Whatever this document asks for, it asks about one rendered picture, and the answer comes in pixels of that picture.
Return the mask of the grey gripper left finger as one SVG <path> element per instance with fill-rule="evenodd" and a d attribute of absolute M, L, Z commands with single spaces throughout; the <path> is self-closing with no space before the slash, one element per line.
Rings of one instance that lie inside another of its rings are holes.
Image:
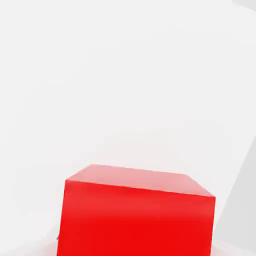
<path fill-rule="evenodd" d="M 39 245 L 36 256 L 57 256 L 59 229 L 52 228 Z"/>

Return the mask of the small red cube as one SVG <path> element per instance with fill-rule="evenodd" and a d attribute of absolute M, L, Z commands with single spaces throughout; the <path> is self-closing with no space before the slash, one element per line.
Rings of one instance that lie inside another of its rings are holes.
<path fill-rule="evenodd" d="M 211 256 L 215 203 L 185 174 L 92 164 L 65 181 L 56 256 Z"/>

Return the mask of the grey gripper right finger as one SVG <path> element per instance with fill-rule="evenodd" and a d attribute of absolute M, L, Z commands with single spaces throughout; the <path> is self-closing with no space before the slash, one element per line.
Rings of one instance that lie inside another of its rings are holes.
<path fill-rule="evenodd" d="M 211 256 L 230 256 L 228 246 L 221 241 L 213 241 L 211 246 Z"/>

